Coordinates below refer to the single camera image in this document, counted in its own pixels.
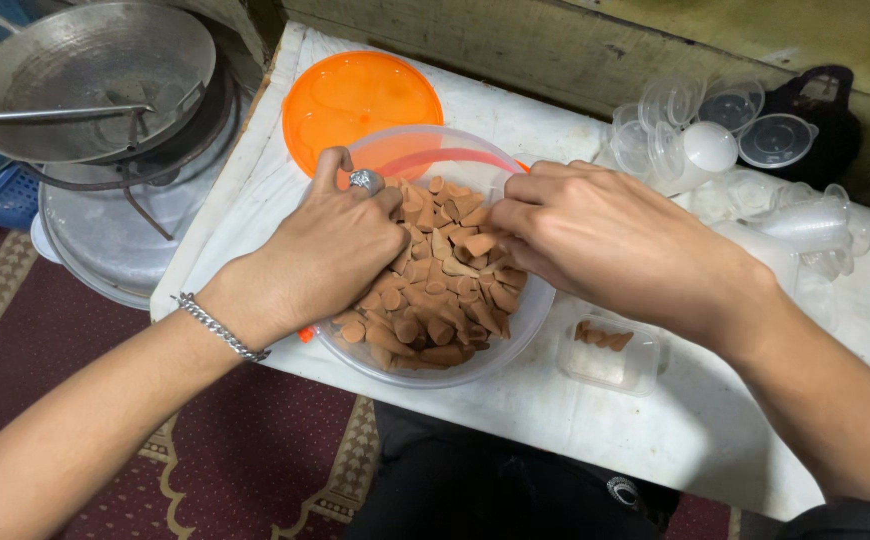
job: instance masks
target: silver ring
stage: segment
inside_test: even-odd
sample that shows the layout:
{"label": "silver ring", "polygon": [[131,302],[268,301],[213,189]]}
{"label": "silver ring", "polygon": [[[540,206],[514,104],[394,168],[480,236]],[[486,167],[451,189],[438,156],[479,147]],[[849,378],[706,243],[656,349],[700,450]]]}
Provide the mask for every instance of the silver ring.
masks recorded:
{"label": "silver ring", "polygon": [[385,179],[371,169],[358,169],[348,177],[348,185],[369,190],[369,197],[374,197],[385,188]]}

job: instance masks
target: black bag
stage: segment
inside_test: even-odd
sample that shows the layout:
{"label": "black bag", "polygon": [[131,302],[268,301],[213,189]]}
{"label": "black bag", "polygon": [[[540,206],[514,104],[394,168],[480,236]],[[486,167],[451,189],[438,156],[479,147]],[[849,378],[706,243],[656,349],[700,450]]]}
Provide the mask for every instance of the black bag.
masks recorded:
{"label": "black bag", "polygon": [[[837,80],[833,101],[801,95],[809,81],[827,76]],[[854,75],[847,67],[822,65],[813,67],[774,90],[765,92],[761,117],[787,113],[800,117],[818,128],[811,149],[798,161],[777,169],[758,169],[791,182],[805,182],[815,190],[837,184],[861,148],[861,122],[849,111],[849,93]],[[741,166],[753,167],[739,159]]]}

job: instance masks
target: wooden board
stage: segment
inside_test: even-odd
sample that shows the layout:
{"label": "wooden board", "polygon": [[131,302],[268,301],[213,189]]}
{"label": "wooden board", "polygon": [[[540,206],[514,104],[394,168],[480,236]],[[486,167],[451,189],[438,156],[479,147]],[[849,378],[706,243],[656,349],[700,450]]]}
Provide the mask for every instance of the wooden board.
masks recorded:
{"label": "wooden board", "polygon": [[[606,118],[645,83],[686,67],[750,72],[772,89],[797,73],[566,2],[283,0],[290,19]],[[865,144],[845,183],[870,206],[870,94],[852,92]]]}

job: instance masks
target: silver chain bracelet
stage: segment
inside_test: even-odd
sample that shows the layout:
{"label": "silver chain bracelet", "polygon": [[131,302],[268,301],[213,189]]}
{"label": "silver chain bracelet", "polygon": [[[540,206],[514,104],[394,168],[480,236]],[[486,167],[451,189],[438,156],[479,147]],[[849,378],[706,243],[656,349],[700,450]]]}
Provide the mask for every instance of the silver chain bracelet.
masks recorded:
{"label": "silver chain bracelet", "polygon": [[238,338],[234,336],[233,333],[228,331],[228,328],[224,327],[222,323],[216,321],[211,315],[205,312],[204,309],[201,308],[195,302],[195,295],[190,292],[179,292],[178,296],[172,296],[173,300],[178,302],[178,305],[188,313],[191,313],[193,317],[195,317],[198,322],[202,325],[205,325],[211,332],[225,340],[225,343],[228,344],[229,347],[234,349],[238,355],[249,362],[261,362],[268,357],[272,353],[271,350],[260,350],[255,352],[253,350],[249,350],[248,347],[245,346],[244,343],[241,342]]}

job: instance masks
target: hand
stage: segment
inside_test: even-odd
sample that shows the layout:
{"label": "hand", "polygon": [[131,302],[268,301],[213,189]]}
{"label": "hand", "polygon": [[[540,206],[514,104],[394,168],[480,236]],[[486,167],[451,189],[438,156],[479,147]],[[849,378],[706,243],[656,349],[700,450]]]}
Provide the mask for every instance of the hand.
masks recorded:
{"label": "hand", "polygon": [[308,199],[197,296],[252,350],[343,311],[408,244],[408,232],[390,217],[401,191],[386,187],[370,198],[362,187],[342,191],[340,166],[352,169],[345,147],[322,151]]}
{"label": "hand", "polygon": [[501,246],[517,265],[718,354],[786,301],[767,266],[627,174],[541,161],[505,197],[491,222],[516,236]]}

